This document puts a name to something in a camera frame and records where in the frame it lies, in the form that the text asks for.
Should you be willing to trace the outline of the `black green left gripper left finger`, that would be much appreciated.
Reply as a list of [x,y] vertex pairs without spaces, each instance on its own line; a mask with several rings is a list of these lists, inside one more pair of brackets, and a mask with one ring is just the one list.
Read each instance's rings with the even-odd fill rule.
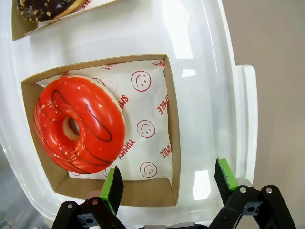
[[117,218],[124,184],[118,167],[111,168],[98,196],[82,204],[65,201],[54,220],[53,229],[124,229]]

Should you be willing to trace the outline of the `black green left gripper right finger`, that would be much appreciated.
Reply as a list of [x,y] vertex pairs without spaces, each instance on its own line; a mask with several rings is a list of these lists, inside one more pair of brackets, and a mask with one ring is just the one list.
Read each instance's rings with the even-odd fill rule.
[[252,216],[260,229],[294,229],[286,202],[275,185],[261,190],[239,185],[226,159],[216,159],[214,179],[224,207],[213,220],[215,229],[234,229],[242,216]]

